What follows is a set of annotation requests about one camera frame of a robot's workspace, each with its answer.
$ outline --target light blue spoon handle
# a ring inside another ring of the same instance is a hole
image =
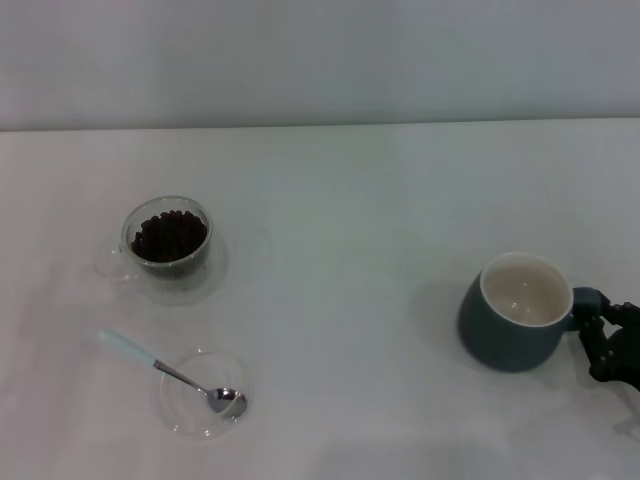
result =
[[[118,353],[128,355],[131,358],[138,360],[153,367],[156,357],[147,352],[144,348],[133,343],[131,340],[124,338],[122,335],[114,332],[113,330],[101,330],[98,332],[98,339],[100,343]]]

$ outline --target glass cup of coffee beans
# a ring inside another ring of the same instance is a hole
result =
[[[155,279],[182,280],[204,266],[212,229],[211,217],[195,200],[154,198],[125,220],[120,252]]]

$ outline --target small glass dish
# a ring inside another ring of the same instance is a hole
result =
[[[190,255],[172,262],[152,262],[131,249],[141,224],[153,216],[171,210],[189,211],[207,227],[207,235]],[[207,210],[195,200],[165,196],[149,200],[137,207],[124,221],[117,249],[100,248],[95,260],[96,271],[114,283],[140,281],[152,300],[169,305],[192,303],[216,290],[228,268],[228,251],[216,231]]]
[[[228,352],[205,352],[197,349],[175,366],[206,389],[229,388],[242,393],[247,400],[247,411],[233,418],[225,412],[215,413],[205,395],[175,378],[162,374],[153,385],[154,410],[163,423],[175,433],[196,440],[218,437],[248,415],[253,401],[252,381],[247,367]]]

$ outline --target white wall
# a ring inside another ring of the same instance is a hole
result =
[[[640,0],[2,0],[0,129],[640,116]]]

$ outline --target spoon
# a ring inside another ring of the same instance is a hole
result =
[[[101,330],[98,332],[98,339],[103,346],[128,355],[201,391],[207,397],[207,403],[211,410],[216,413],[224,413],[223,416],[225,418],[238,418],[247,409],[247,397],[244,394],[230,388],[207,390],[113,330]]]

